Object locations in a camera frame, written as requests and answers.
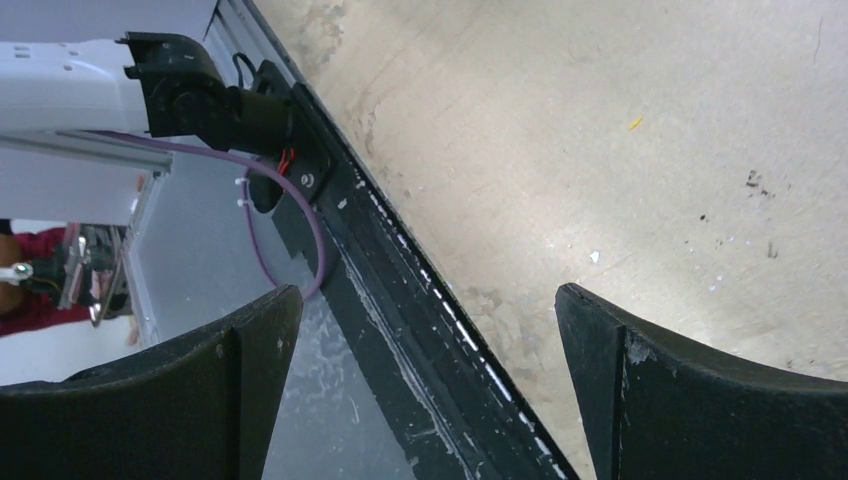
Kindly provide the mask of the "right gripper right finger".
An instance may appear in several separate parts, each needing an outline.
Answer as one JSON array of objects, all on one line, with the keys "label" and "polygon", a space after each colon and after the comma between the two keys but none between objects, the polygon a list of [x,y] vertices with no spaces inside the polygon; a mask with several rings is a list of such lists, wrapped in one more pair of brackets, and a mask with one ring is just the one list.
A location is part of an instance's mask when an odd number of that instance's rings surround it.
[{"label": "right gripper right finger", "polygon": [[755,363],[583,287],[559,331],[600,479],[843,479],[847,386]]}]

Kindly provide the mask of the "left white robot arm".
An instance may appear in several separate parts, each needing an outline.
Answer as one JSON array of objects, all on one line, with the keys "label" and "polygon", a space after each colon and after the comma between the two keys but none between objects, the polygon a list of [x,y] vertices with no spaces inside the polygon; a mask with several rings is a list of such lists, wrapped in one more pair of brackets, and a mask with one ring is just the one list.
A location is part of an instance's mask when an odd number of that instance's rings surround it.
[{"label": "left white robot arm", "polygon": [[227,85],[188,36],[1,44],[1,140],[13,148],[91,132],[195,136],[217,151],[273,155],[293,125],[290,100]]}]

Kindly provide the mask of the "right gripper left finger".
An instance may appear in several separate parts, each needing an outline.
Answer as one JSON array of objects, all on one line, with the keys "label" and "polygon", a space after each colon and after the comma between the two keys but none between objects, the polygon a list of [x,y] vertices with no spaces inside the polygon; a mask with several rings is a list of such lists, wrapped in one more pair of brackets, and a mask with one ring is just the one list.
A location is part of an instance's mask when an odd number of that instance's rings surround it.
[{"label": "right gripper left finger", "polygon": [[5,479],[259,479],[302,317],[286,286],[60,382],[1,390]]}]

